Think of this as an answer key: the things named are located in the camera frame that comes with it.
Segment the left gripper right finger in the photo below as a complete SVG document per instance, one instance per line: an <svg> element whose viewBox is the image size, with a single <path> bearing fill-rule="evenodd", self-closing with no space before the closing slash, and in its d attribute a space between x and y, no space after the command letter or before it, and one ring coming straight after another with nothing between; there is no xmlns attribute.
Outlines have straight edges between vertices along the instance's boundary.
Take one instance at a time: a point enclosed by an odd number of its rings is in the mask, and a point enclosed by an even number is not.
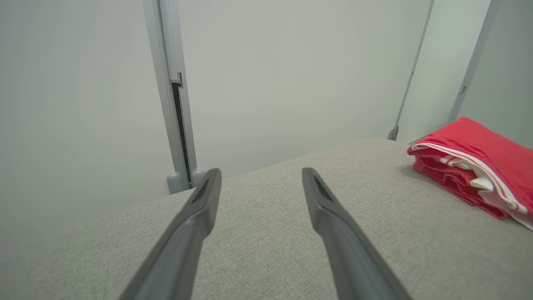
<svg viewBox="0 0 533 300"><path fill-rule="evenodd" d="M301 171L311 224L322 238L340 300L409 300L411 295L319 173Z"/></svg>

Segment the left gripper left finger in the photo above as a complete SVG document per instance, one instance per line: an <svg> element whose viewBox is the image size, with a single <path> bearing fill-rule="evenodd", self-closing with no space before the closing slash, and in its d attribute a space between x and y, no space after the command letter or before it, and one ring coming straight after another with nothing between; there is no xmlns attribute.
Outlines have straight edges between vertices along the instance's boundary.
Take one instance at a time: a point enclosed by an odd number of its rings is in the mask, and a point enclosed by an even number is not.
<svg viewBox="0 0 533 300"><path fill-rule="evenodd" d="M222 186L210 169L120 295L122 300L189 300L203 241L211 234Z"/></svg>

